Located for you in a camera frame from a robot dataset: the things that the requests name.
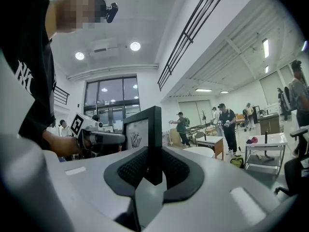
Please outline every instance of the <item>wooden cabinet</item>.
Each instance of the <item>wooden cabinet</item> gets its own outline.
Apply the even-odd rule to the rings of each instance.
[[[279,115],[277,113],[269,114],[260,118],[261,135],[280,133]]]

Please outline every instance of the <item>white logo print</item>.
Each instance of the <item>white logo print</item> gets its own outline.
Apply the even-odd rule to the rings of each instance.
[[[30,92],[30,84],[33,76],[31,75],[31,70],[28,69],[24,63],[19,62],[15,77],[18,79],[19,83],[26,88],[30,94],[32,94]]]

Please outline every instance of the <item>black mesh panel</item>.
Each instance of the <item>black mesh panel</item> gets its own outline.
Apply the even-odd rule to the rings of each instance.
[[[118,175],[124,181],[137,188],[147,170],[147,155],[148,151],[145,150],[135,158],[120,166],[117,170]]]

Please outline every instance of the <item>standing person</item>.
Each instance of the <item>standing person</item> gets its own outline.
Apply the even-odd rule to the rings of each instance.
[[[254,129],[255,128],[255,125],[254,125],[254,119],[253,119],[253,108],[251,107],[251,104],[248,103],[247,106],[245,107],[245,110],[246,110],[246,113],[247,113],[247,116],[248,116],[248,126],[249,126],[249,130],[251,131],[251,129]]]
[[[60,120],[60,125],[62,126],[61,136],[71,137],[72,131],[71,131],[70,127],[67,125],[66,121],[64,121],[63,119]]]
[[[225,107],[223,103],[221,103],[218,108],[222,112],[219,117],[223,125],[223,131],[225,135],[225,139],[228,145],[228,152],[229,154],[236,154],[237,152],[237,142],[236,142],[236,135],[235,135],[235,123],[236,123],[236,116],[233,110],[228,109]]]
[[[213,124],[217,130],[217,136],[219,137],[222,137],[223,136],[223,132],[222,132],[222,129],[220,128],[220,126],[218,125],[218,122],[220,121],[219,120],[219,117],[220,117],[220,112],[219,110],[217,110],[217,108],[214,106],[212,108],[212,116],[213,116]]]
[[[287,122],[287,120],[288,120],[288,112],[285,109],[284,103],[283,103],[283,91],[281,90],[281,88],[277,88],[277,90],[278,90],[279,107],[281,108],[281,111],[283,113],[284,121]]]
[[[301,61],[292,63],[294,78],[289,83],[290,104],[297,109],[296,119],[299,127],[309,125],[309,87],[303,81]],[[295,156],[303,156],[306,152],[307,141],[303,136],[299,137],[299,143],[294,150]]]
[[[7,23],[2,24],[0,48],[17,81],[35,99],[19,134],[59,157],[82,151],[76,138],[46,130],[55,119],[52,38],[98,21],[106,15],[101,14],[104,5],[104,0],[6,0],[2,6],[1,17]]]
[[[171,124],[177,124],[176,130],[182,139],[182,144],[186,144],[186,148],[188,148],[190,147],[190,143],[186,135],[185,118],[183,117],[182,112],[179,112],[177,115],[179,116],[179,119],[177,121],[171,121]]]

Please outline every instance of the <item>black railing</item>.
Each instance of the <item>black railing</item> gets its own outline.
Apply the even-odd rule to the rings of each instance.
[[[193,43],[194,38],[200,31],[208,17],[211,15],[213,10],[216,8],[221,0],[200,0],[194,9],[190,19],[185,25],[169,59],[160,75],[159,84],[160,91],[166,83],[167,79],[172,75],[176,65],[182,58],[184,53],[190,44]]]
[[[70,95],[69,93],[56,86],[54,91],[55,101],[66,105],[68,102],[69,95]]]

